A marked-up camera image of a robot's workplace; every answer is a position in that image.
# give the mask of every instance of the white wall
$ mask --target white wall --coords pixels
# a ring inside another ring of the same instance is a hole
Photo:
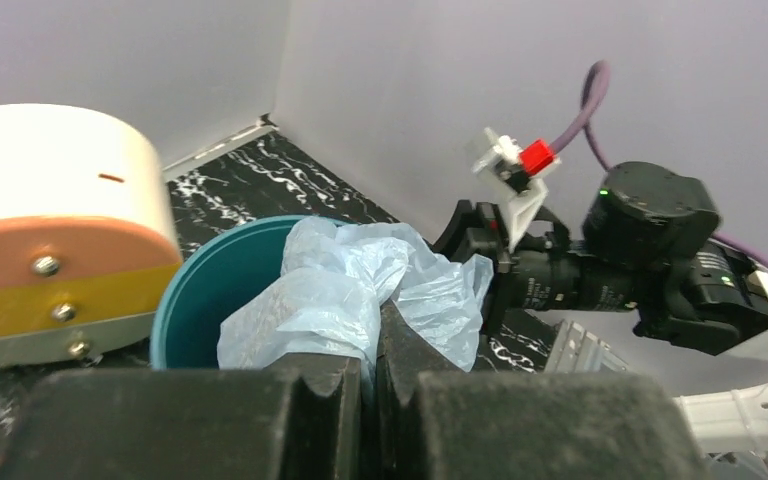
[[[166,165],[275,98],[289,0],[0,0],[0,103],[121,118]]]
[[[275,122],[427,238],[457,199],[487,198],[463,145],[486,125],[551,140],[606,58],[595,128],[610,157],[703,178],[723,230],[768,251],[768,0],[295,0],[287,42]],[[577,226],[601,171],[583,139],[563,158],[550,206]],[[673,392],[768,379],[637,339],[630,316],[581,318]]]

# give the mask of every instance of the crumpled plastic bag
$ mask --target crumpled plastic bag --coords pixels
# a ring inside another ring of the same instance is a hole
[[[354,357],[370,398],[379,307],[392,297],[411,328],[469,371],[492,276],[489,259],[450,262],[406,224],[337,227],[309,217],[287,236],[281,277],[222,322],[219,367],[262,368],[286,353]]]

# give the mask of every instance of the bolt head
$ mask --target bolt head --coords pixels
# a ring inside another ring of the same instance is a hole
[[[75,359],[84,358],[90,353],[92,345],[85,340],[79,340],[69,345],[69,356]]]
[[[51,310],[51,318],[58,322],[68,322],[75,318],[77,309],[71,303],[61,303]]]
[[[50,255],[39,257],[31,264],[31,270],[41,277],[50,277],[60,270],[60,261]]]

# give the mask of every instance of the teal bucket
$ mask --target teal bucket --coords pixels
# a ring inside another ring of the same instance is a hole
[[[278,279],[287,235],[303,218],[287,215],[240,225],[184,262],[154,317],[152,367],[217,368],[219,325]]]

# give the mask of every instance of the purple cable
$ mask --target purple cable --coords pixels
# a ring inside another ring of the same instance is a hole
[[[590,118],[593,116],[593,113],[596,112],[596,109],[602,103],[602,100],[605,99],[605,96],[608,93],[608,83],[610,78],[611,69],[608,62],[605,60],[599,60],[590,67],[590,71],[587,72],[587,78],[584,80],[584,87],[581,90],[581,111],[572,121],[570,126],[564,130],[564,133],[550,144],[552,150],[557,154],[569,145],[579,132],[584,131],[587,145],[590,146],[593,156],[596,157],[599,165],[601,165],[606,172],[611,169],[611,164],[605,158],[605,154],[602,153],[599,143],[596,142],[596,136],[593,134],[593,127],[590,125]],[[743,252],[746,256],[760,263],[768,270],[768,256],[760,251],[723,234],[714,234],[712,238],[727,247]]]

